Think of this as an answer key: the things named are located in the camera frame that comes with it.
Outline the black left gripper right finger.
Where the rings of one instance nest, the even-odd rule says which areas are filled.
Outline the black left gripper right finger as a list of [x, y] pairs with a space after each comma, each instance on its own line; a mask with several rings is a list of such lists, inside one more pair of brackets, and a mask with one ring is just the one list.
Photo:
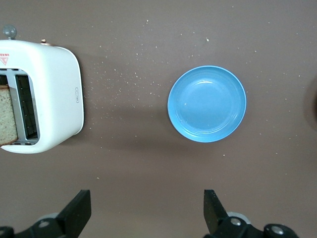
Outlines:
[[209, 230], [206, 238], [297, 238], [298, 235], [282, 224], [267, 224], [255, 228], [241, 213], [227, 212], [215, 191], [204, 190], [204, 219]]

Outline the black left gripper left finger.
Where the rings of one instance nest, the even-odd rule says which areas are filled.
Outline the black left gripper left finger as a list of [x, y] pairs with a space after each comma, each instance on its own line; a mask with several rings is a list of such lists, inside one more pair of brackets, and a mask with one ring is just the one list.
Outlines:
[[91, 217], [91, 193], [81, 190], [54, 218], [41, 218], [26, 230], [0, 228], [2, 238], [77, 238]]

